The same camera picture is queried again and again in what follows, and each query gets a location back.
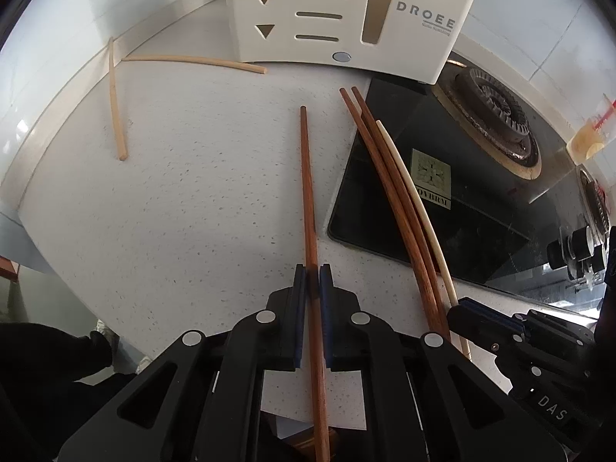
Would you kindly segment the right stove burner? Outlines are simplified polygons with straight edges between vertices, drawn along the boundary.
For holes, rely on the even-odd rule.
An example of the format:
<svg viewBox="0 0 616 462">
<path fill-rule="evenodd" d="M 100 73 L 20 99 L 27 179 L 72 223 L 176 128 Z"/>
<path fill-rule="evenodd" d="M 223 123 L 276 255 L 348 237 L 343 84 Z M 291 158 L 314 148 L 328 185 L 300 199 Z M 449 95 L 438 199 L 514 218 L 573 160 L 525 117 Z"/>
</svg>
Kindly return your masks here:
<svg viewBox="0 0 616 462">
<path fill-rule="evenodd" d="M 606 245 L 611 229 L 606 193 L 584 166 L 576 168 L 576 176 L 583 205 L 583 224 L 589 226 L 594 245 Z"/>
</svg>

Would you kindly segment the white utensil holder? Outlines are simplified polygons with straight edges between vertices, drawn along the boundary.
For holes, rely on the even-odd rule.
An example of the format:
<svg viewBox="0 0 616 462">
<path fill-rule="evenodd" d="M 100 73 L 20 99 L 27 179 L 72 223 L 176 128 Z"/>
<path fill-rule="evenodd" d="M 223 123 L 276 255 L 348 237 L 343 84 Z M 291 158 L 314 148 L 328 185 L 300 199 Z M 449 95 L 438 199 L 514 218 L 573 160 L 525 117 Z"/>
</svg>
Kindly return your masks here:
<svg viewBox="0 0 616 462">
<path fill-rule="evenodd" d="M 433 85 L 473 0 L 226 0 L 245 63 L 305 63 Z"/>
</svg>

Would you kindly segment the black glass gas stove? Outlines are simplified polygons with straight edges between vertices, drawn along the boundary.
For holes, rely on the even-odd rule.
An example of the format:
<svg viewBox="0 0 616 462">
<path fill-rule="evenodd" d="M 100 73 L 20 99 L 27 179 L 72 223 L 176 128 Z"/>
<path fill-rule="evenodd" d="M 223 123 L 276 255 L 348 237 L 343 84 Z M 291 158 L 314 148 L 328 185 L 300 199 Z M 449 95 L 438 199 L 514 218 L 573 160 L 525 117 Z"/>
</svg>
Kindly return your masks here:
<svg viewBox="0 0 616 462">
<path fill-rule="evenodd" d="M 541 174 L 526 181 L 476 145 L 431 87 L 378 74 L 365 101 L 418 188 L 452 278 L 596 317 L 603 281 L 574 285 L 549 274 L 548 244 L 585 226 L 565 141 L 511 90 L 541 151 Z"/>
</svg>

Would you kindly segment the left stove burner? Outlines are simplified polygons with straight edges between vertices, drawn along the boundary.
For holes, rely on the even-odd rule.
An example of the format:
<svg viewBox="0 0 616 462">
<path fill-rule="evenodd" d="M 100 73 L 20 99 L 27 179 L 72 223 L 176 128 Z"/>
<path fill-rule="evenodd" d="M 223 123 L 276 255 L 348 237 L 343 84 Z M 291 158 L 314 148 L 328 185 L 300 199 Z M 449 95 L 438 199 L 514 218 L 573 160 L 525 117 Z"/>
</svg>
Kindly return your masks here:
<svg viewBox="0 0 616 462">
<path fill-rule="evenodd" d="M 541 151 L 531 122 L 516 95 L 500 80 L 476 66 L 447 60 L 431 91 L 501 167 L 526 181 L 540 176 Z"/>
</svg>

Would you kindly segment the plastic drink cup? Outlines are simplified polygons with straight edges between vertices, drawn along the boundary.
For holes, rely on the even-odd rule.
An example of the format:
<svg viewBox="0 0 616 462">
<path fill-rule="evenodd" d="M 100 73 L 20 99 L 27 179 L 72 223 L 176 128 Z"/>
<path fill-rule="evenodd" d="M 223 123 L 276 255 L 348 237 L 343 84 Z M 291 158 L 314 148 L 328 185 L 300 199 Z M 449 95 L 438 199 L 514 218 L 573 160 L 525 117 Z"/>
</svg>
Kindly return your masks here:
<svg viewBox="0 0 616 462">
<path fill-rule="evenodd" d="M 590 160 L 615 139 L 615 101 L 603 94 L 595 113 L 575 133 L 566 148 L 575 166 Z"/>
</svg>

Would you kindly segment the tan bamboo chopstick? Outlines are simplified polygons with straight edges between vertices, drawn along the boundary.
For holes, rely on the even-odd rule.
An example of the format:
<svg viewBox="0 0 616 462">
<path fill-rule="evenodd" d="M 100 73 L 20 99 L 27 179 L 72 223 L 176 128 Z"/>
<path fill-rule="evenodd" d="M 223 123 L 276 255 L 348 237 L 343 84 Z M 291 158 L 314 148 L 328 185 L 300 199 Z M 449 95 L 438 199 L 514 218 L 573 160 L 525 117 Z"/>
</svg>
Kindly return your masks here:
<svg viewBox="0 0 616 462">
<path fill-rule="evenodd" d="M 107 43 L 107 52 L 109 53 L 107 56 L 107 62 L 109 63 L 110 115 L 112 116 L 117 158 L 119 161 L 124 162 L 129 157 L 129 150 L 127 150 L 124 129 L 120 120 L 116 87 L 114 38 L 109 39 L 109 42 Z"/>
</svg>

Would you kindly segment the pale cream chopstick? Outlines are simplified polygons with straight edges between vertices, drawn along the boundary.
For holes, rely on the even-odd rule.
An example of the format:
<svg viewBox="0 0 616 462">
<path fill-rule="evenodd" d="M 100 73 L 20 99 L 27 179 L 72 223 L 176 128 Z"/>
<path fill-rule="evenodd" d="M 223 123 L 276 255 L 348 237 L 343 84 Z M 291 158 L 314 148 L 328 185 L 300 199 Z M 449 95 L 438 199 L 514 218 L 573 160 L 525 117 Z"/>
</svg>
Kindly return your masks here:
<svg viewBox="0 0 616 462">
<path fill-rule="evenodd" d="M 412 203 L 413 211 L 415 212 L 415 218 L 417 218 L 415 222 L 418 223 L 418 226 L 421 228 L 423 240 L 427 249 L 426 256 L 429 257 L 429 260 L 427 261 L 430 266 L 428 269 L 428 274 L 434 279 L 435 287 L 432 291 L 434 293 L 435 301 L 437 302 L 440 319 L 444 323 L 447 336 L 450 336 L 450 328 L 449 324 L 446 322 L 446 316 L 452 306 L 457 306 L 459 304 L 459 299 L 457 298 L 456 290 L 444 257 L 443 249 L 440 247 L 439 240 L 437 240 L 437 235 L 435 234 L 424 203 L 422 202 L 418 188 L 415 185 L 409 170 L 406 168 L 405 163 L 402 161 L 402 157 L 400 156 L 393 139 L 390 138 L 390 135 L 387 133 L 383 123 L 380 120 L 376 121 L 376 126 L 378 127 L 380 139 L 386 145 L 390 156 L 396 164 L 400 178 L 404 182 L 406 193 Z"/>
</svg>

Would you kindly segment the dark brown wooden chopstick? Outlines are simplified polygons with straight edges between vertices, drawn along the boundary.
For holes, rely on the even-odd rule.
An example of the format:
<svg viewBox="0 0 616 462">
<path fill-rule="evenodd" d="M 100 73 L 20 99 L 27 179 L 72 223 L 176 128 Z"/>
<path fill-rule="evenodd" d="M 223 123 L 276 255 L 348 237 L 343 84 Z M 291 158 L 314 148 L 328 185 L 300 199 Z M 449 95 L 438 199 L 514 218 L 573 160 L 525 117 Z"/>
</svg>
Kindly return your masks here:
<svg viewBox="0 0 616 462">
<path fill-rule="evenodd" d="M 327 417 L 323 330 L 321 329 L 321 299 L 320 290 L 318 290 L 317 236 L 314 220 L 308 115 L 307 107 L 304 105 L 300 107 L 300 142 L 314 448 L 315 459 L 324 462 L 330 460 L 330 436 Z"/>
</svg>

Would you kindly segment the stove control knob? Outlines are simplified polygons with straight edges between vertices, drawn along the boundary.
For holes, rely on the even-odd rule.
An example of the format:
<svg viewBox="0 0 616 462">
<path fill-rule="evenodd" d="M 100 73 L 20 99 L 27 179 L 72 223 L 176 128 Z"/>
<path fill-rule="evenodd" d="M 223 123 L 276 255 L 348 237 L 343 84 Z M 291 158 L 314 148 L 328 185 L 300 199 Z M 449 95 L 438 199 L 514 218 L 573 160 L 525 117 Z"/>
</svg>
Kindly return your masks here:
<svg viewBox="0 0 616 462">
<path fill-rule="evenodd" d="M 595 239 L 589 225 L 572 233 L 560 231 L 546 248 L 549 274 L 574 285 L 598 285 L 607 268 L 607 250 Z"/>
</svg>

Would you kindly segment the stove burner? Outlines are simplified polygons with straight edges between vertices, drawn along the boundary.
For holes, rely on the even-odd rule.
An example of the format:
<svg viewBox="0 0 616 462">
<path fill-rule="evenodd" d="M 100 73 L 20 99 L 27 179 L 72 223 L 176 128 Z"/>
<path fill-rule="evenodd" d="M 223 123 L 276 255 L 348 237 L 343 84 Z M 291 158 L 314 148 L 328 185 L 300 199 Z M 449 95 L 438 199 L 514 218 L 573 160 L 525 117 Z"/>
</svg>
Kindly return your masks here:
<svg viewBox="0 0 616 462">
<path fill-rule="evenodd" d="M 531 122 L 516 95 L 500 80 L 476 66 L 447 60 L 431 91 L 501 167 L 526 181 L 540 176 L 541 151 Z"/>
<path fill-rule="evenodd" d="M 584 166 L 576 168 L 576 176 L 583 205 L 583 224 L 589 226 L 594 245 L 606 245 L 611 229 L 606 193 Z"/>
</svg>

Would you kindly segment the person's dark clothing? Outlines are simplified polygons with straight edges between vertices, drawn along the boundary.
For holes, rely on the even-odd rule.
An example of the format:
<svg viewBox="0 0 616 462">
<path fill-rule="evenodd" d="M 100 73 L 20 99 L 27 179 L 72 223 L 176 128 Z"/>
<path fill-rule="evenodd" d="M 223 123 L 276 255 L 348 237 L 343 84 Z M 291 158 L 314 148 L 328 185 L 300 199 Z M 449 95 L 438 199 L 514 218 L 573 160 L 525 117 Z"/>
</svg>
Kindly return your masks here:
<svg viewBox="0 0 616 462">
<path fill-rule="evenodd" d="M 98 331 L 75 337 L 37 323 L 1 325 L 1 459 L 51 461 L 63 444 L 127 383 L 114 373 L 82 380 L 112 365 Z"/>
</svg>

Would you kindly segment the reddish brown wooden chopstick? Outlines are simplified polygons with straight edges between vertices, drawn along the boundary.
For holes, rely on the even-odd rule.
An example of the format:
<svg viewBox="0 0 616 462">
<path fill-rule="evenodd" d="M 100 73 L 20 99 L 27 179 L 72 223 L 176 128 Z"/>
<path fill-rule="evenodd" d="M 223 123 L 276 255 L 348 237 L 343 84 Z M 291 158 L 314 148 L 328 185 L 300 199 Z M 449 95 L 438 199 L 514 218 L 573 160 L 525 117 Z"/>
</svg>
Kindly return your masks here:
<svg viewBox="0 0 616 462">
<path fill-rule="evenodd" d="M 384 172 L 383 163 L 382 163 L 382 160 L 380 159 L 378 151 L 372 145 L 373 141 L 372 141 L 372 138 L 371 138 L 370 134 L 368 133 L 368 128 L 364 124 L 364 122 L 362 121 L 360 107 L 359 107 L 356 99 L 352 100 L 351 95 L 349 94 L 349 92 L 345 88 L 340 88 L 339 89 L 339 93 L 340 93 L 341 97 L 343 97 L 343 102 L 345 103 L 345 105 L 346 105 L 346 107 L 347 107 L 347 109 L 348 109 L 348 111 L 349 111 L 349 113 L 350 113 L 350 115 L 351 115 L 355 125 L 356 125 L 357 131 L 359 132 L 359 135 L 361 136 L 363 144 L 368 149 L 368 154 L 371 156 L 371 160 L 372 160 L 372 162 L 373 162 L 373 164 L 375 166 L 375 169 L 376 169 L 377 174 L 379 176 L 379 179 L 381 181 L 381 185 L 382 185 L 382 187 L 384 189 L 384 192 L 385 192 L 385 195 L 387 197 L 386 190 L 392 192 L 393 189 L 390 188 L 390 183 L 387 181 L 387 176 L 386 176 L 386 173 Z"/>
</svg>

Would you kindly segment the light bamboo chopstick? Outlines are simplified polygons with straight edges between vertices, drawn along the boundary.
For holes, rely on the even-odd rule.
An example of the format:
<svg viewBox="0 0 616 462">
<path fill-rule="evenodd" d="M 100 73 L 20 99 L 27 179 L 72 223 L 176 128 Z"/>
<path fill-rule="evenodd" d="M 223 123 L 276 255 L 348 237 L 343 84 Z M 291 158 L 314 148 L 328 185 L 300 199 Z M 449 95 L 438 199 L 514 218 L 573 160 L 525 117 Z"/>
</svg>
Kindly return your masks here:
<svg viewBox="0 0 616 462">
<path fill-rule="evenodd" d="M 211 59 L 211 57 L 191 56 L 191 55 L 169 55 L 169 54 L 143 54 L 143 55 L 128 55 L 123 59 L 124 62 L 160 62 L 160 63 L 178 63 L 178 64 L 194 64 L 203 66 L 220 67 L 233 69 L 256 74 L 266 74 L 267 69 L 262 66 L 238 63 L 233 60 Z"/>
</svg>

